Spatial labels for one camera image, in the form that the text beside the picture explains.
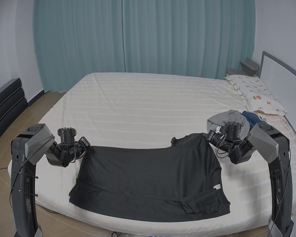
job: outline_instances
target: headboard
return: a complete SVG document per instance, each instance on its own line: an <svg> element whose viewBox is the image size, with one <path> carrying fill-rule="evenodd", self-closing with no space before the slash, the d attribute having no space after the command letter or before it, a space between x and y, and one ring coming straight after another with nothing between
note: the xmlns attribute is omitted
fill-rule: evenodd
<svg viewBox="0 0 296 237"><path fill-rule="evenodd" d="M283 105L285 117L296 130L296 70L263 51L258 74L267 89Z"/></svg>

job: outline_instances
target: gray clothing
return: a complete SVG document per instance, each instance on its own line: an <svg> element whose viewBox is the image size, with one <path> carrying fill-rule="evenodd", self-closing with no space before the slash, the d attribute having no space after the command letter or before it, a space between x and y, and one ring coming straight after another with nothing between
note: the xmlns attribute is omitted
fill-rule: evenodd
<svg viewBox="0 0 296 237"><path fill-rule="evenodd" d="M244 139L250 130L250 124L246 117L237 110L228 110L227 112L215 114L207 120L207 132L216 131L218 126L224 126L227 122L238 122L242 125L239 132L240 139Z"/></svg>

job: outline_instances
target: curtain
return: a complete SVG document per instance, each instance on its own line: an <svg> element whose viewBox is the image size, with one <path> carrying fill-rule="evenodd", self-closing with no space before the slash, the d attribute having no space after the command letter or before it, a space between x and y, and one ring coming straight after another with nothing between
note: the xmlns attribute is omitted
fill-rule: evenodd
<svg viewBox="0 0 296 237"><path fill-rule="evenodd" d="M124 72L122 2L35 0L35 53L44 91L71 89L92 72Z"/></svg>
<svg viewBox="0 0 296 237"><path fill-rule="evenodd" d="M44 91L92 72L223 79L252 58L254 0L35 0L33 33Z"/></svg>
<svg viewBox="0 0 296 237"><path fill-rule="evenodd" d="M254 38L254 0L123 1L126 72L223 79Z"/></svg>

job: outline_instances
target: floral pillowcase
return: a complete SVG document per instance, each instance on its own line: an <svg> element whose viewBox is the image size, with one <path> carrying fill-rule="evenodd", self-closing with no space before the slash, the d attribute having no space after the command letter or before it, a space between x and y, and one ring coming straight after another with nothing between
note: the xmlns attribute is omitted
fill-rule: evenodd
<svg viewBox="0 0 296 237"><path fill-rule="evenodd" d="M282 116L286 114L281 103L267 90L259 77L230 75L225 79L237 90L248 111Z"/></svg>

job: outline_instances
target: garment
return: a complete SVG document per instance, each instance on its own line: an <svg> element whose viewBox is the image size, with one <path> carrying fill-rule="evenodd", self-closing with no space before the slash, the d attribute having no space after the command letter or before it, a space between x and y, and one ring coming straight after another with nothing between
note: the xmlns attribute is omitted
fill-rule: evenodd
<svg viewBox="0 0 296 237"><path fill-rule="evenodd" d="M70 202L95 213L182 222L230 213L221 166L201 133L159 149L90 146Z"/></svg>
<svg viewBox="0 0 296 237"><path fill-rule="evenodd" d="M207 120L207 132L210 130L216 131L217 126L224 126L227 122L238 122L242 125L239 132L240 139L244 139L249 131L250 125L246 117L241 115L237 110L228 110L223 113L215 114Z"/></svg>
<svg viewBox="0 0 296 237"><path fill-rule="evenodd" d="M250 124L250 130L255 126L256 123L266 123L265 121L262 121L257 114L253 112L242 112L242 115L246 117L247 121Z"/></svg>

